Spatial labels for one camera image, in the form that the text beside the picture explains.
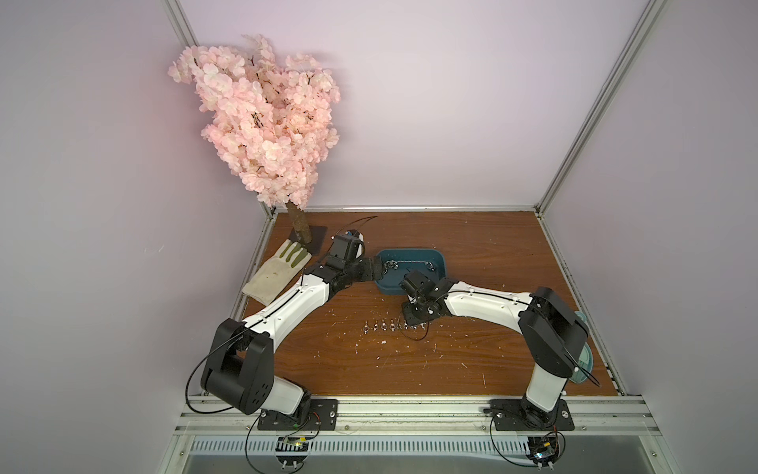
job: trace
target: green glove finger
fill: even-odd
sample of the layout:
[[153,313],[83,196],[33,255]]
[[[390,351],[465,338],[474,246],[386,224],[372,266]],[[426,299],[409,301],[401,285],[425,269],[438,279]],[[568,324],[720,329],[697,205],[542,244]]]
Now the green glove finger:
[[290,242],[290,243],[287,244],[287,248],[284,249],[284,250],[282,250],[282,253],[279,255],[280,259],[284,258],[284,254],[287,253],[287,250],[289,250],[291,246],[292,246],[292,242]]
[[308,255],[308,250],[306,249],[300,249],[300,253],[297,254],[297,257],[292,262],[292,268],[295,268],[298,263],[300,263],[306,256]]
[[295,252],[297,252],[300,249],[302,249],[302,245],[300,245],[300,242],[295,242],[295,245],[293,246],[292,251],[287,256],[287,261],[289,262],[289,260],[292,258],[292,256],[295,255]]

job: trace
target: glove finger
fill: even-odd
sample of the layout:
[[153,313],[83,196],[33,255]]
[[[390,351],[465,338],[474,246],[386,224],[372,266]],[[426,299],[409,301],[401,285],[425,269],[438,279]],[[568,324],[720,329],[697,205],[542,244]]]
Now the glove finger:
[[306,250],[304,248],[300,249],[300,253],[298,253],[297,256],[293,259],[293,261],[290,264],[290,266],[292,268],[295,268],[297,266],[297,264],[300,263],[306,256],[310,256],[310,255],[311,254],[308,253],[308,250]]
[[292,247],[290,247],[290,252],[287,254],[287,261],[289,262],[292,259],[292,256],[295,255],[295,252],[302,249],[302,245],[300,245],[300,242],[295,242]]
[[290,239],[287,239],[282,243],[281,247],[279,247],[279,250],[277,250],[277,253],[279,254],[279,258],[283,259],[284,254],[287,253],[287,250],[292,246],[292,241]]

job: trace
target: tree trunk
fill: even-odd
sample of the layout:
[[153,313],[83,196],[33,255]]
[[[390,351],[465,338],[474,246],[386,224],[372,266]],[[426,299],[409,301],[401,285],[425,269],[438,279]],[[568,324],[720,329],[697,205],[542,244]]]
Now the tree trunk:
[[287,201],[287,214],[290,215],[292,227],[295,229],[295,232],[297,232],[297,237],[299,237],[301,243],[311,243],[313,237],[311,237],[311,228],[308,226],[308,219],[305,218],[305,212],[301,208],[292,204],[292,202]]

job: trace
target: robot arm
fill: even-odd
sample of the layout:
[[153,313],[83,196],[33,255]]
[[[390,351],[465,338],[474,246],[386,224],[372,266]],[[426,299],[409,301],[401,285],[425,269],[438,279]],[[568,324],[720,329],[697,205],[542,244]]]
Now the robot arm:
[[337,236],[325,262],[308,267],[269,306],[241,322],[221,323],[202,373],[202,388],[245,414],[262,408],[301,425],[309,414],[310,393],[274,376],[274,352],[308,314],[337,292],[384,276],[381,260],[365,257],[363,248],[357,231]]
[[402,308],[409,325],[444,315],[468,316],[521,334],[536,363],[520,415],[539,429],[555,423],[558,399],[578,370],[576,360],[589,329],[551,289],[507,293],[449,278],[435,282],[418,271],[409,273],[400,285],[410,298]]
[[[295,285],[271,305],[241,322],[228,319],[216,331],[201,386],[245,414],[259,408],[301,425],[309,414],[310,393],[274,376],[274,352],[314,309],[360,281],[376,281],[385,268],[368,258],[357,231],[337,236],[326,261],[308,267]],[[411,272],[401,283],[410,301],[403,305],[409,325],[444,315],[470,316],[522,334],[536,365],[520,417],[535,429],[556,421],[558,399],[587,340],[587,326],[548,288],[532,294],[474,287],[444,278],[434,282]],[[241,357],[239,352],[246,351]]]

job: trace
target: mounting plate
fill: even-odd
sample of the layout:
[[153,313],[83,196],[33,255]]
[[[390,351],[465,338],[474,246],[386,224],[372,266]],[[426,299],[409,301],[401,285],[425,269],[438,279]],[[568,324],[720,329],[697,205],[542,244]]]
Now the mounting plate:
[[337,426],[337,402],[333,398],[316,398],[311,400],[311,413],[316,413],[318,417],[310,415],[305,424],[297,426],[292,420],[273,410],[263,410],[261,418],[258,421],[259,431],[317,431],[318,420],[321,419],[321,428],[323,432],[332,432]]
[[320,225],[311,225],[309,227],[311,228],[311,243],[300,242],[295,229],[292,229],[288,238],[290,239],[290,242],[300,242],[300,244],[305,247],[312,256],[319,257],[321,256],[321,248],[324,245],[324,239],[327,236],[327,228]]
[[[495,429],[499,432],[534,432],[548,431],[536,430],[526,424],[519,415],[521,400],[519,399],[495,399],[490,400],[490,408],[499,410],[503,416],[495,416]],[[560,432],[574,431],[574,420],[571,418],[569,405],[566,401],[558,400],[558,416],[556,417],[556,429]]]

